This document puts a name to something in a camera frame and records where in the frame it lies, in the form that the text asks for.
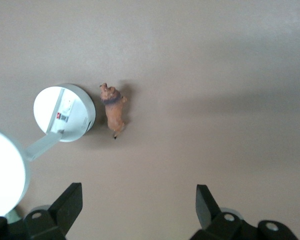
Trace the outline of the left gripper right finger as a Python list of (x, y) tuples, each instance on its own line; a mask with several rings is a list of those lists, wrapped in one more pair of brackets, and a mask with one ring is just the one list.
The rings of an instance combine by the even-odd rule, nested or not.
[(195, 210), (201, 225), (192, 240), (256, 240), (258, 231), (235, 213), (222, 211), (207, 185), (196, 186)]

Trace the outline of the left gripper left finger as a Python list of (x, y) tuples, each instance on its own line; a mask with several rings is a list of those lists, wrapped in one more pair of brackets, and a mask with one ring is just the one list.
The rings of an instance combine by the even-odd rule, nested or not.
[(82, 184), (72, 183), (48, 209), (36, 209), (25, 217), (27, 239), (65, 240), (82, 208)]

